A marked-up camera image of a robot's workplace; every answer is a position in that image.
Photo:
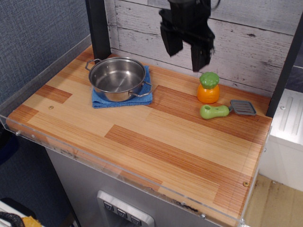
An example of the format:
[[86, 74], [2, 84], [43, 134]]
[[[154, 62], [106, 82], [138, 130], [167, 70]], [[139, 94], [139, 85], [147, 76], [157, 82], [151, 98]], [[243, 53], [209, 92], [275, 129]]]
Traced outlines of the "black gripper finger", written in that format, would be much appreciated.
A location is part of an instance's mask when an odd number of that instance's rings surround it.
[[183, 49], [183, 41], [178, 33], [164, 25], [160, 26], [160, 33], [169, 56], [173, 56]]
[[191, 45], [191, 59], [193, 72], [199, 72], [204, 66], [210, 63], [214, 44], [205, 43]]

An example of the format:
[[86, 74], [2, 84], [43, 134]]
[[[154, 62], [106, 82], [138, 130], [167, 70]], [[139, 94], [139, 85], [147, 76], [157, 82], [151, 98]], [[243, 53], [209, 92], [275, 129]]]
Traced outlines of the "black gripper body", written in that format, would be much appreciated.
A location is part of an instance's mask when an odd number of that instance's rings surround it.
[[209, 0], [170, 0], [169, 9], [160, 9], [160, 25], [178, 33], [190, 45], [214, 43], [214, 34], [208, 26], [211, 15]]

